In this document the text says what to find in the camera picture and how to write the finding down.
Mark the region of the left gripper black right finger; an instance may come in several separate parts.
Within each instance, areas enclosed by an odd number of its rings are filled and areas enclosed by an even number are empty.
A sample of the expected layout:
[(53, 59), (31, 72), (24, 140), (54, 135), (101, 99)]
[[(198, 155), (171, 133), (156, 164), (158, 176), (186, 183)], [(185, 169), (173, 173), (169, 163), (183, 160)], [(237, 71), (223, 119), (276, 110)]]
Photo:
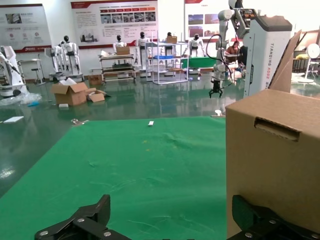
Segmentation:
[(227, 240), (318, 240), (320, 234), (292, 224), (268, 207), (253, 205), (241, 195), (232, 197), (232, 218), (240, 228)]

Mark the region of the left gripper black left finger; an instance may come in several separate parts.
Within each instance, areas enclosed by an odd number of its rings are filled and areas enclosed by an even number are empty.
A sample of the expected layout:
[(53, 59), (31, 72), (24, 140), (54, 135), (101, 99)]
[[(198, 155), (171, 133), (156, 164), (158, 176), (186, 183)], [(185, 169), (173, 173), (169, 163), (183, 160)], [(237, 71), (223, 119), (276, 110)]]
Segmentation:
[(35, 240), (128, 240), (107, 227), (111, 216), (111, 197), (104, 194), (95, 204), (85, 205), (68, 219), (35, 233)]

